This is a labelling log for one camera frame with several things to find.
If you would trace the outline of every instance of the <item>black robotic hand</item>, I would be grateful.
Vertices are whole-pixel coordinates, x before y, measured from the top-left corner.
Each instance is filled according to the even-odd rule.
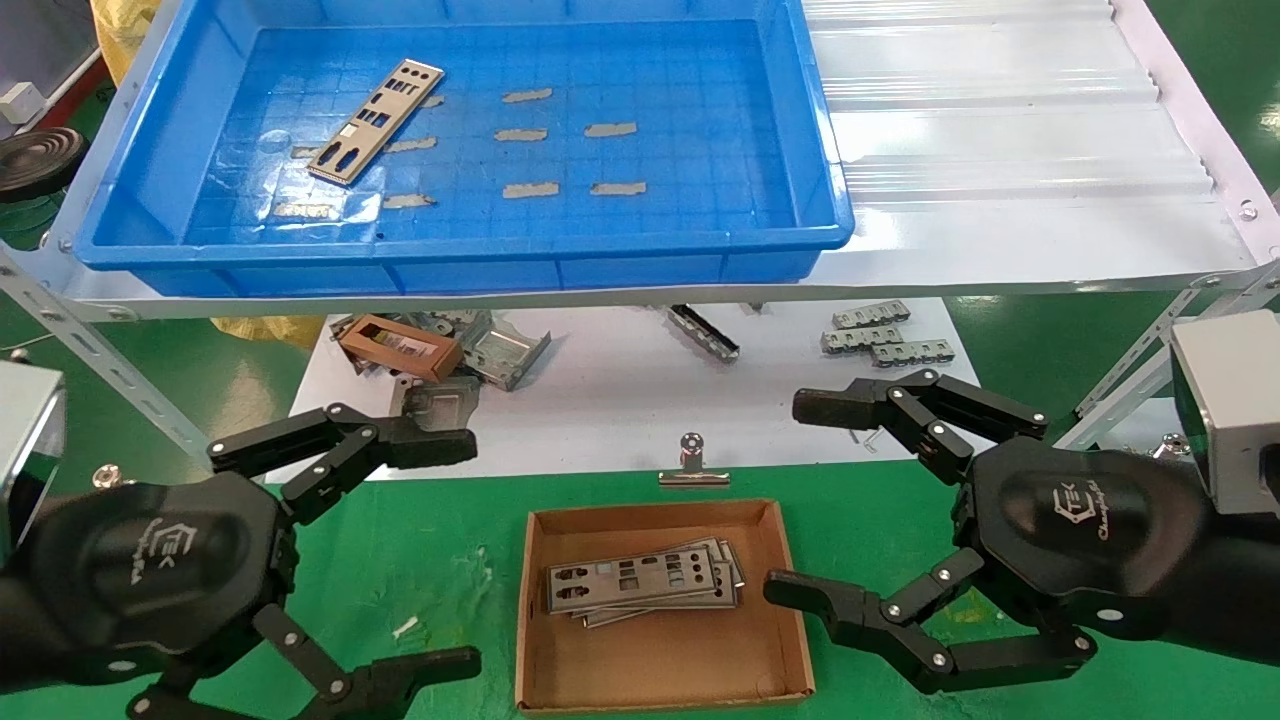
[[[251,478],[320,457],[276,500]],[[127,708],[140,720],[252,720],[188,700],[262,639],[316,689],[307,720],[397,720],[425,685],[474,678],[475,648],[343,671],[284,614],[307,525],[371,471],[476,455],[468,430],[425,433],[408,418],[344,405],[216,441],[215,475],[46,501],[0,570],[0,693],[97,685],[160,673]]]
[[[831,641],[882,656],[916,689],[1068,678],[1097,651],[1080,626],[1280,665],[1280,520],[1217,515],[1194,465],[1041,442],[1044,416],[920,370],[801,389],[796,420],[883,427],[948,486],[960,548],[887,598],[785,570],[764,597],[822,618]],[[987,437],[973,447],[945,423]],[[946,647],[920,625],[970,587],[1034,635]]]

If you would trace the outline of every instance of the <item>blue plastic tray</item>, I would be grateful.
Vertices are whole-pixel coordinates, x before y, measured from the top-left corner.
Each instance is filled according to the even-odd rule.
[[[403,58],[444,101],[392,142],[434,146],[307,174]],[[99,161],[76,254],[173,296],[790,282],[854,224],[800,0],[187,0]]]

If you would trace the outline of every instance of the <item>metal rack frame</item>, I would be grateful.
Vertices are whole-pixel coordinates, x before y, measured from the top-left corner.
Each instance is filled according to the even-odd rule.
[[[859,231],[846,249],[824,252],[800,283],[466,297],[161,297],[129,273],[83,266],[70,250],[101,181],[104,163],[93,158],[110,154],[131,109],[146,102],[138,88],[178,4],[166,0],[157,12],[104,120],[99,137],[108,142],[91,150],[49,242],[31,252],[0,243],[0,290],[201,462],[204,433],[92,323],[1183,290],[1172,314],[1153,323],[1082,404],[1084,420],[1065,441],[1082,443],[1162,384],[1167,352],[1107,393],[1199,290],[1236,291],[1210,309],[1231,313],[1265,304],[1280,277],[1280,214],[1143,0],[805,0]],[[887,42],[897,44],[895,51]],[[883,132],[868,135],[876,122]],[[919,137],[904,135],[904,126]],[[1148,137],[1149,145],[1133,147]],[[1082,158],[1084,150],[1094,156]]]

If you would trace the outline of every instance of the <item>cardboard box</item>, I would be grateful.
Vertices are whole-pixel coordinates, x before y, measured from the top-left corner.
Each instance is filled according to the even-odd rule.
[[[586,629],[547,614],[550,565],[641,555],[718,536],[746,587],[733,610],[650,612]],[[532,512],[516,633],[516,707],[527,716],[796,703],[814,692],[799,612],[769,605],[765,573],[791,569],[782,511],[769,500]]]

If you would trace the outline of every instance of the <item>bolt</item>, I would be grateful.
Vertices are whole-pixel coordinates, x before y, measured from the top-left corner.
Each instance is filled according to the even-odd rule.
[[[97,489],[110,489],[120,484],[120,468],[116,465],[102,465],[97,470],[93,470],[93,477],[90,482]]]

